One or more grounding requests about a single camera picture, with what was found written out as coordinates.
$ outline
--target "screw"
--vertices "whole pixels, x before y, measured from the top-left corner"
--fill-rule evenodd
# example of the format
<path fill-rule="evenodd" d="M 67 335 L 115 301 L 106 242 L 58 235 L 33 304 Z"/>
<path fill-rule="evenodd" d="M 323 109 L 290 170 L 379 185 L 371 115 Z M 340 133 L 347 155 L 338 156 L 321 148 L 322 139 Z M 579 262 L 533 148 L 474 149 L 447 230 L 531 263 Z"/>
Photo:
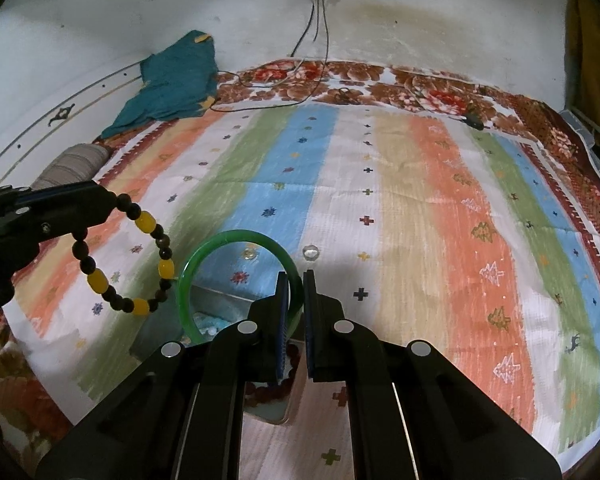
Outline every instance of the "screw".
<path fill-rule="evenodd" d="M 165 343 L 160 349 L 160 353 L 165 357 L 176 357 L 180 353 L 180 345 L 173 341 Z"/>
<path fill-rule="evenodd" d="M 424 341 L 416 341 L 412 343 L 411 351 L 418 357 L 426 357 L 431 353 L 431 346 Z"/>
<path fill-rule="evenodd" d="M 254 321 L 243 321 L 238 325 L 238 332 L 241 334 L 253 334 L 258 329 L 258 325 Z"/>
<path fill-rule="evenodd" d="M 341 319 L 333 324 L 333 329 L 341 334 L 353 332 L 354 325 L 348 319 Z"/>

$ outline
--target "black cable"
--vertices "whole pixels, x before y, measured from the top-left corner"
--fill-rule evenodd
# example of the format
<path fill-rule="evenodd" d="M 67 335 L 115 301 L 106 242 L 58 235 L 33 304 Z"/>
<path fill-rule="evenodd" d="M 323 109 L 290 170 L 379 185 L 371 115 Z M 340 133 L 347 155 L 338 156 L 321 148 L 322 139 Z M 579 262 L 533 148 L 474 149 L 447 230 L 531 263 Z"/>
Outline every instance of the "black cable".
<path fill-rule="evenodd" d="M 316 9 L 317 12 L 315 13 L 314 43 L 315 43 L 315 40 L 318 39 L 318 32 L 320 32 L 320 0 L 317 0 L 317 3 L 318 3 L 318 8 Z"/>
<path fill-rule="evenodd" d="M 302 33 L 302 36 L 300 36 L 300 39 L 296 43 L 296 46 L 294 47 L 294 49 L 291 51 L 291 56 L 289 56 L 289 57 L 293 57 L 293 56 L 296 55 L 296 51 L 300 47 L 300 44 L 302 43 L 302 40 L 304 40 L 304 37 L 306 36 L 307 32 L 309 31 L 309 27 L 311 27 L 311 24 L 314 21 L 314 12 L 315 12 L 315 3 L 312 0 L 312 2 L 311 2 L 311 15 L 309 16 L 309 22 L 306 24 L 306 27 L 304 28 L 304 32 Z"/>
<path fill-rule="evenodd" d="M 301 101 L 298 101 L 295 103 L 287 103 L 287 104 L 283 104 L 283 105 L 254 106 L 254 107 L 249 107 L 249 108 L 239 108 L 237 110 L 236 109 L 234 109 L 234 110 L 219 110 L 218 108 L 214 108 L 214 106 L 211 105 L 209 107 L 209 109 L 213 110 L 215 112 L 222 112 L 222 113 L 228 114 L 228 113 L 232 113 L 232 112 L 245 112 L 247 110 L 267 110 L 268 108 L 285 108 L 288 106 L 301 105 L 302 103 L 307 101 L 309 99 L 309 97 L 314 95 L 314 92 L 318 89 L 318 86 L 320 86 L 320 83 L 322 82 L 322 76 L 324 75 L 324 71 L 327 68 L 327 60 L 329 59 L 329 27 L 327 26 L 327 13 L 324 9 L 324 0 L 321 0 L 321 1 L 322 1 L 322 20 L 324 21 L 324 31 L 325 31 L 326 37 L 327 37 L 327 48 L 324 53 L 324 63 L 322 64 L 322 70 L 320 71 L 320 76 L 318 77 L 318 81 L 315 83 L 314 89 L 311 90 L 311 93 L 307 97 L 305 97 Z"/>

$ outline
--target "blanket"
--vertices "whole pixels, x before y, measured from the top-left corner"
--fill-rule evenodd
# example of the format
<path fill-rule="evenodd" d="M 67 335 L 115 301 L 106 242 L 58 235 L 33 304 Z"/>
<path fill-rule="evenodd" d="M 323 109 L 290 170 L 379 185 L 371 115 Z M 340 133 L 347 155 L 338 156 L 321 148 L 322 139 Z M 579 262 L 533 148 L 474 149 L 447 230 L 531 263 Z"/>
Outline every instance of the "blanket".
<path fill-rule="evenodd" d="M 558 140 L 546 146 L 555 155 L 547 152 L 530 119 L 490 90 L 471 101 L 487 126 L 477 130 L 458 120 L 469 102 L 460 91 L 407 91 L 421 75 L 384 69 L 354 84 L 353 65 L 349 82 L 344 64 L 331 66 L 315 100 L 297 107 L 152 124 L 100 182 L 156 216 L 178 266 L 221 230 L 277 240 L 349 319 L 396 344 L 430 341 L 567 470 L 600 438 L 600 187 L 594 218 L 579 198 L 584 181 L 569 172 L 583 147 L 554 127 Z M 262 90 L 233 98 L 245 90 L 224 84 L 219 95 L 237 110 L 299 100 L 315 86 L 291 83 L 258 99 Z M 87 242 L 121 294 L 153 293 L 157 251 L 122 214 L 90 229 Z M 142 319 L 90 291 L 71 244 L 43 247 L 5 312 L 31 367 L 77 422 L 138 365 L 129 348 Z M 234 244 L 205 260 L 196 284 L 259 298 L 279 269 L 260 248 Z M 340 393 L 308 383 L 297 423 L 246 420 L 258 438 L 243 445 L 245 478 L 350 478 Z"/>

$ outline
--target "teal towel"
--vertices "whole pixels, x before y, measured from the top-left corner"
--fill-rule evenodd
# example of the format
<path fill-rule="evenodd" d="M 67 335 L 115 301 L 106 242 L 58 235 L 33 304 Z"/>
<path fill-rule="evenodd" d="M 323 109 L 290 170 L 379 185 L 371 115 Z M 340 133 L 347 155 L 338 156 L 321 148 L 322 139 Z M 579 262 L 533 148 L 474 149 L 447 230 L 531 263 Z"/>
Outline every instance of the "teal towel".
<path fill-rule="evenodd" d="M 201 116 L 205 109 L 200 103 L 216 96 L 218 74 L 213 38 L 195 42 L 204 34 L 193 30 L 159 54 L 141 61 L 142 89 L 126 102 L 115 122 L 100 137 L 107 139 L 151 120 Z"/>

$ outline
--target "bed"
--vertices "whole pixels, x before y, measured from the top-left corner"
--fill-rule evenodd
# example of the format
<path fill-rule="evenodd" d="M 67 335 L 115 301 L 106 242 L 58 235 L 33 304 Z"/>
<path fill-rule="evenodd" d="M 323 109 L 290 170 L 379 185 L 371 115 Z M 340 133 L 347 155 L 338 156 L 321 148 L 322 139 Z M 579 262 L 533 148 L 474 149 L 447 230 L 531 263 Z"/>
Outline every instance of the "bed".
<path fill-rule="evenodd" d="M 165 226 L 177 265 L 221 230 L 269 235 L 350 319 L 433 343 L 567 472 L 600 439 L 600 178 L 582 139 L 543 103 L 451 73 L 338 61 L 317 82 L 306 62 L 275 84 L 291 68 L 223 75 L 202 117 L 106 141 L 96 180 Z M 122 214 L 87 242 L 121 294 L 153 293 L 157 251 Z M 4 312 L 75 424 L 138 365 L 144 319 L 91 292 L 71 244 L 42 247 Z M 234 244 L 196 284 L 254 299 L 277 270 Z M 307 381 L 286 424 L 247 416 L 240 477 L 351 478 L 343 387 Z"/>

